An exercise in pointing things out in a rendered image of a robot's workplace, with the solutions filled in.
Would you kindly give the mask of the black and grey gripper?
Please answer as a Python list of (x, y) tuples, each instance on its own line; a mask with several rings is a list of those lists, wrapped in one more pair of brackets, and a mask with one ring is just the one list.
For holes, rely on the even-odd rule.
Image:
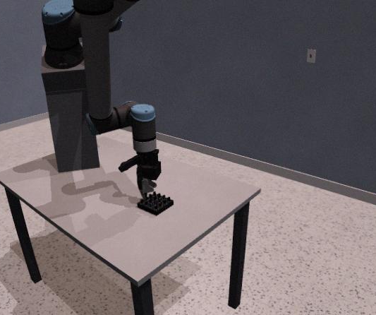
[[(159, 149), (147, 153), (136, 153), (141, 155), (143, 159), (142, 162), (137, 164), (137, 183), (142, 198), (145, 200), (147, 193), (153, 192), (154, 188), (157, 187), (157, 184), (152, 180), (157, 180), (158, 176), (162, 173), (161, 161), (158, 161)], [(150, 175), (152, 175), (152, 178)]]

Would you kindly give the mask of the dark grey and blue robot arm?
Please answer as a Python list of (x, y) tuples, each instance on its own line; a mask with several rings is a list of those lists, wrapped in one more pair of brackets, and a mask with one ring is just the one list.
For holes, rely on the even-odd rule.
[(85, 117), (91, 134), (96, 136), (131, 126), (133, 149), (147, 153), (157, 148), (154, 107), (128, 101), (111, 108), (109, 32), (121, 28), (122, 13), (138, 1), (47, 2), (42, 8), (47, 43), (44, 59), (55, 69), (73, 68), (84, 60), (90, 108)]

